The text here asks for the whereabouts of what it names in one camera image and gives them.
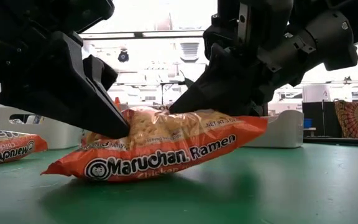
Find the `robotic arm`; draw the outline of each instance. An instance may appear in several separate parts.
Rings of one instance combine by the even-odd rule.
[[[111,0],[0,0],[0,103],[126,136],[129,125],[106,93],[117,73],[92,55],[83,60],[77,35],[113,12]],[[358,0],[219,0],[211,23],[209,66],[171,113],[257,115],[255,105],[318,64],[357,65]]]
[[[172,113],[257,114],[255,105],[321,63],[329,71],[357,65],[358,0],[219,0],[211,22],[209,67]]]

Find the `noodle bag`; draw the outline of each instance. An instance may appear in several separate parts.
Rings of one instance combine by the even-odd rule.
[[[169,114],[150,107],[122,112],[128,137],[88,133],[79,150],[49,165],[42,174],[123,182],[178,172],[219,156],[264,133],[267,120],[230,117],[217,111]]]
[[[47,142],[36,134],[0,131],[0,164],[16,161],[30,153],[47,149]]]

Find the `instant noodle block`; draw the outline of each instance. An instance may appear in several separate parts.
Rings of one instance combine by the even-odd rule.
[[[42,174],[123,182],[148,179],[232,152],[264,133],[267,120],[211,111],[169,114],[148,107],[122,112],[131,130],[126,138],[88,133],[83,146]]]
[[[0,164],[16,161],[30,153],[47,149],[47,142],[38,135],[0,131]]]

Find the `security camera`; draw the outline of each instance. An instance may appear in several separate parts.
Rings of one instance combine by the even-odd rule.
[[[122,63],[129,61],[129,55],[127,50],[121,50],[121,53],[118,55],[118,61]]]

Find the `screw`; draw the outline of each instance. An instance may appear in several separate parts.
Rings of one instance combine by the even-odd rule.
[[[242,23],[246,22],[246,18],[243,15],[240,16],[240,22],[242,22]]]
[[[293,37],[293,35],[290,34],[289,32],[287,32],[286,34],[284,34],[284,36],[285,36],[286,38],[291,38],[291,37]]]
[[[347,30],[348,28],[349,28],[349,25],[347,24],[347,22],[343,22],[342,29]]]
[[[82,17],[84,18],[88,18],[91,14],[91,11],[88,9],[88,10],[85,10],[82,12]]]
[[[217,26],[219,24],[219,16],[217,14],[212,15],[211,24],[212,26]]]
[[[26,10],[26,11],[24,12],[24,15],[25,15],[25,16],[30,16],[30,13],[31,13],[30,10]]]

